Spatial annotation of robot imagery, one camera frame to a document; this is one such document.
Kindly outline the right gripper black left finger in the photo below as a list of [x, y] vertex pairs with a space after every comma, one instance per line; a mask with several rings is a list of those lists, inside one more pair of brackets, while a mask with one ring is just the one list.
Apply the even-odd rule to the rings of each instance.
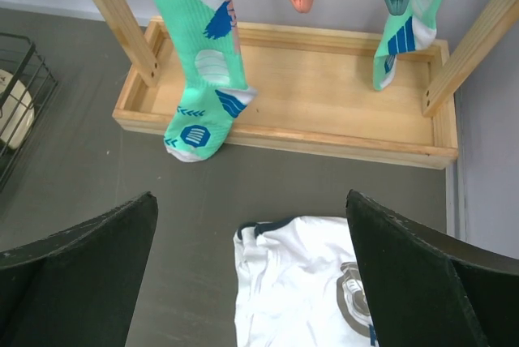
[[158, 218], [146, 192], [1, 253], [3, 346], [124, 346]]

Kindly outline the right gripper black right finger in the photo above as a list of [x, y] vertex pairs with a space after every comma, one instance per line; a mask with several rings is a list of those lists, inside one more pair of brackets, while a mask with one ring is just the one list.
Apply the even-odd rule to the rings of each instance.
[[518, 261], [351, 190], [346, 219], [381, 346], [516, 346]]

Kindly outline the cream small plate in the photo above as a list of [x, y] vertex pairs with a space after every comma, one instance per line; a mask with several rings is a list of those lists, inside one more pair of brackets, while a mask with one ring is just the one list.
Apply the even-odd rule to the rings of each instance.
[[21, 81], [16, 81], [1, 108], [1, 141], [16, 150], [28, 137], [35, 120], [32, 97]]

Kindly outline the white printed t-shirt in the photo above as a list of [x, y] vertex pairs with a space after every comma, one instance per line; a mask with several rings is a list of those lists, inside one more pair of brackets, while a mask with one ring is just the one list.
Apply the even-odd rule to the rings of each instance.
[[239, 346], [379, 344], [344, 217], [246, 223], [234, 262]]

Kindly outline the wooden stand with tray base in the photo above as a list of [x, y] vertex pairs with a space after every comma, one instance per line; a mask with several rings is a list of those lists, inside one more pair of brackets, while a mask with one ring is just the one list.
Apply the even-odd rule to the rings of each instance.
[[[161, 17], [142, 29], [126, 0], [93, 0], [131, 60], [114, 107], [127, 131], [161, 135], [184, 77]], [[369, 84], [373, 33], [241, 23], [247, 78], [259, 95], [228, 142], [445, 169], [458, 156], [454, 92], [516, 23], [518, 0], [491, 0], [450, 51], [445, 41], [401, 55], [394, 84]]]

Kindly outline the long green patterned sock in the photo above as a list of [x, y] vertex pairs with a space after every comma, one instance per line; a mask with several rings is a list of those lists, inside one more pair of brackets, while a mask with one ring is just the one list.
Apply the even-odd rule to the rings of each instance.
[[204, 161], [256, 95], [245, 76], [234, 5], [232, 0], [153, 1], [185, 77], [164, 145], [180, 161]]

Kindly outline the short green patterned sock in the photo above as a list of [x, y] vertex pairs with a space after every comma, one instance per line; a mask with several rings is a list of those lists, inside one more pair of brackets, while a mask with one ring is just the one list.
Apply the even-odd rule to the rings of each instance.
[[373, 59], [372, 83], [386, 88], [397, 69], [397, 56], [427, 49], [437, 33], [436, 15], [443, 0], [410, 0], [403, 15], [390, 15]]

